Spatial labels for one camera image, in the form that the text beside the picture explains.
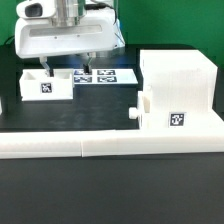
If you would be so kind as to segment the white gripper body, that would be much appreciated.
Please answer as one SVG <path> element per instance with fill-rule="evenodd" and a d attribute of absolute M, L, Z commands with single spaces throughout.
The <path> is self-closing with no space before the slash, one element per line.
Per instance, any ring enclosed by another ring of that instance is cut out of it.
<path fill-rule="evenodd" d="M 19 19 L 15 27 L 16 54 L 22 59 L 110 51 L 116 45 L 108 16 L 89 14 L 70 27 L 53 26 L 50 19 Z"/>

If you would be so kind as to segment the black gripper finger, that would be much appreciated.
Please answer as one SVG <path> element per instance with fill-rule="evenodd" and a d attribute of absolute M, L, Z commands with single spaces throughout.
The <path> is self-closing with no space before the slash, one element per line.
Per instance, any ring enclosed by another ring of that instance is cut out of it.
<path fill-rule="evenodd" d="M 91 74 L 92 73 L 91 62 L 95 57 L 96 57 L 95 52 L 87 54 L 87 62 L 83 65 L 83 69 L 84 69 L 85 74 Z"/>
<path fill-rule="evenodd" d="M 47 57 L 40 57 L 39 61 L 40 61 L 40 64 L 43 66 L 43 68 L 46 70 L 47 76 L 53 77 L 53 70 L 47 64 Z"/>

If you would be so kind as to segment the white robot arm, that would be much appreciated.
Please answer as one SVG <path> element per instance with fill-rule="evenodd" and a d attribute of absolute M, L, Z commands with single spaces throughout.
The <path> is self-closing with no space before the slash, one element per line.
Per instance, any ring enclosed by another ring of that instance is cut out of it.
<path fill-rule="evenodd" d="M 39 59 L 49 76 L 51 56 L 104 56 L 125 47 L 113 0 L 24 0 L 16 12 L 16 54 Z"/>

